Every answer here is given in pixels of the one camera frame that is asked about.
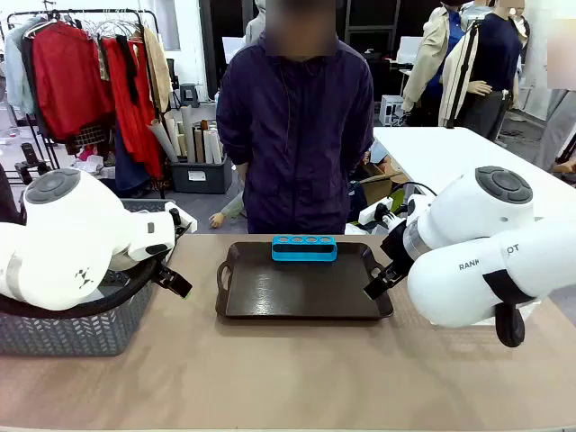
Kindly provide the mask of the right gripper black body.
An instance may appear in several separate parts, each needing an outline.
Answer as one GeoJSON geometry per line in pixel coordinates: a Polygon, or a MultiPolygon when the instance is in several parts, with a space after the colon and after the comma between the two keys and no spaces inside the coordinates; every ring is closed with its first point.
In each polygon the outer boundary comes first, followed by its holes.
{"type": "Polygon", "coordinates": [[[412,244],[413,236],[418,237],[417,224],[401,222],[389,231],[382,241],[381,249],[391,260],[385,267],[387,274],[407,274],[419,256],[412,244]]]}

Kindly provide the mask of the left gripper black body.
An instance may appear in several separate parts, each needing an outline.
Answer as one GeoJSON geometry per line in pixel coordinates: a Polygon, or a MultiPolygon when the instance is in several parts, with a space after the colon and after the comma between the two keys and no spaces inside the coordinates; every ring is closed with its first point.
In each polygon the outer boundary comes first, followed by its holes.
{"type": "Polygon", "coordinates": [[[151,274],[151,281],[155,284],[171,284],[174,280],[174,272],[163,262],[157,261],[151,274]]]}

